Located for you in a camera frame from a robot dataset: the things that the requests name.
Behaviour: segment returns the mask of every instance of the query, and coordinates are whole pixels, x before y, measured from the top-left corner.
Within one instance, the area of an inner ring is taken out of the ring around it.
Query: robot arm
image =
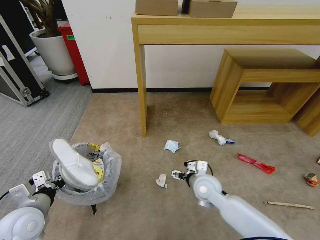
[[[221,217],[244,238],[270,237],[290,238],[276,223],[259,212],[242,198],[226,194],[219,180],[207,175],[208,163],[204,161],[186,162],[188,172],[173,171],[172,177],[186,180],[193,189],[198,204],[216,207]]]
[[[31,185],[36,186],[33,192]],[[42,239],[46,217],[53,203],[56,190],[64,186],[63,179],[49,182],[44,171],[33,175],[28,183],[9,190],[18,209],[10,212],[0,221],[0,239],[35,240]]]

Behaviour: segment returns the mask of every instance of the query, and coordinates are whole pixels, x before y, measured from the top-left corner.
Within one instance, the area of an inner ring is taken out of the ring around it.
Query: wooden cube shelf
[[[320,88],[294,116],[297,124],[309,135],[320,132]]]
[[[221,123],[287,123],[320,88],[315,59],[295,49],[225,49],[210,100]],[[271,82],[268,90],[239,90]]]

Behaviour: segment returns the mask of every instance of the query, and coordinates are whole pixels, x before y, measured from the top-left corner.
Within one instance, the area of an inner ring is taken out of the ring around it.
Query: black baseboard
[[[268,90],[269,87],[239,87],[239,90]]]
[[[268,87],[240,87],[239,90],[267,90]],[[92,88],[93,93],[138,92],[137,88]],[[147,88],[147,92],[211,92],[212,88]]]

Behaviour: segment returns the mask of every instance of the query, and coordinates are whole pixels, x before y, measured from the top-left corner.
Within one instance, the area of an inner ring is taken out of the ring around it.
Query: gray carpet
[[[91,98],[90,86],[65,84],[51,78],[41,57],[29,57],[50,96],[25,107],[0,96],[0,193],[40,171],[50,171],[49,142],[70,140]],[[14,209],[10,197],[0,202],[0,218]]]

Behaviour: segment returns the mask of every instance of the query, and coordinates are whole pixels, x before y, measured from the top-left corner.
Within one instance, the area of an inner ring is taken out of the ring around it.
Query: white flower pot
[[[53,77],[60,80],[77,77],[63,37],[37,37],[45,31],[45,29],[34,31],[30,33],[30,37],[48,69],[52,71]]]

